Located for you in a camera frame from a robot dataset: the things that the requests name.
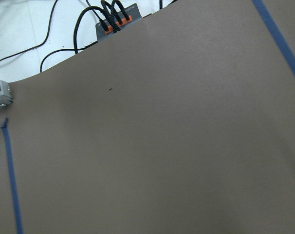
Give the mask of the grey power strip orange sockets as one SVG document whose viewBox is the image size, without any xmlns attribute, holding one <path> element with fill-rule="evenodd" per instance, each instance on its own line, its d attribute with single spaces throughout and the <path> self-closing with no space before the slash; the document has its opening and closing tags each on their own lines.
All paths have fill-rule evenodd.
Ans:
<svg viewBox="0 0 295 234">
<path fill-rule="evenodd" d="M 111 7 L 107 6 L 108 12 L 111 13 Z M 138 5 L 136 3 L 124 7 L 122 3 L 116 2 L 114 4 L 113 13 L 111 13 L 117 29 L 120 31 L 130 27 L 136 22 L 142 19 L 141 13 L 139 11 Z M 97 23 L 95 25 L 97 42 L 101 42 L 114 34 L 113 26 L 108 20 L 104 19 L 104 23 L 107 25 L 108 30 L 105 31 L 103 28 L 104 24 Z"/>
</svg>

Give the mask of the blue tape grid lines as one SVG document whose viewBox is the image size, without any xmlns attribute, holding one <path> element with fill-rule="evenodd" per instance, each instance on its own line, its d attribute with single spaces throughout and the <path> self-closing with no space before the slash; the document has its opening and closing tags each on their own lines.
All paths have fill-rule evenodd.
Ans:
<svg viewBox="0 0 295 234">
<path fill-rule="evenodd" d="M 295 62 L 260 0 L 184 0 L 13 83 L 25 234 L 295 234 Z"/>
</svg>

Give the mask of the aluminium frame post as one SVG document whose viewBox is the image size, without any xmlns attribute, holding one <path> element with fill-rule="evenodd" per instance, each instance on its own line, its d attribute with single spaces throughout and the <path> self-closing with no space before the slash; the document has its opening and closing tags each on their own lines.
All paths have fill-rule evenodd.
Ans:
<svg viewBox="0 0 295 234">
<path fill-rule="evenodd" d="M 13 103 L 9 84 L 0 80 L 0 109 Z"/>
</svg>

